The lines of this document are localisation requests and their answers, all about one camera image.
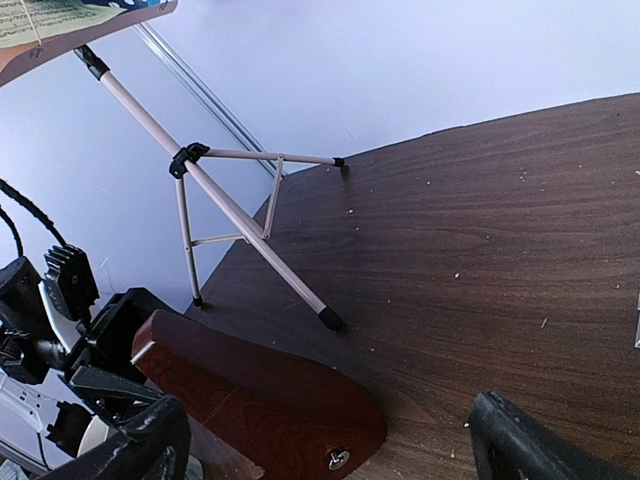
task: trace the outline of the string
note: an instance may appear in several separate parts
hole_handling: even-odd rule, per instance
[[[24,9],[24,13],[27,14],[27,19],[29,20],[29,23],[31,24],[31,28],[33,29],[33,33],[36,34],[36,38],[38,39],[38,45],[42,46],[42,38],[40,38],[40,34],[38,33],[38,29],[36,28],[36,24],[33,23],[33,19],[31,18],[31,14],[29,13],[29,9],[27,8],[27,4],[25,3],[25,0],[20,0],[20,3],[22,3],[22,8]]]

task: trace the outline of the paper sheet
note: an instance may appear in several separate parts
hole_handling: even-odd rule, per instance
[[[123,8],[85,5],[82,0],[25,0],[41,39],[93,27],[126,12]],[[20,0],[0,0],[0,48],[37,40]]]

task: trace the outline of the blue illustration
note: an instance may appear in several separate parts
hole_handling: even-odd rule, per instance
[[[98,5],[101,7],[111,7],[118,5],[126,10],[137,10],[153,5],[167,3],[168,0],[82,0],[85,5]]]

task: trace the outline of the metal screw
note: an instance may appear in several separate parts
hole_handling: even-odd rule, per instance
[[[329,470],[339,470],[349,461],[351,454],[347,450],[334,450],[329,454]]]

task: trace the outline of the black plastic clamp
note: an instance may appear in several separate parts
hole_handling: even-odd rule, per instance
[[[185,163],[198,163],[198,160],[209,150],[211,150],[209,147],[197,142],[187,147],[182,147],[180,151],[176,153],[175,157],[173,157],[173,162],[171,162],[171,166],[169,167],[169,173],[177,179],[181,179],[184,177],[184,174],[187,173]]]

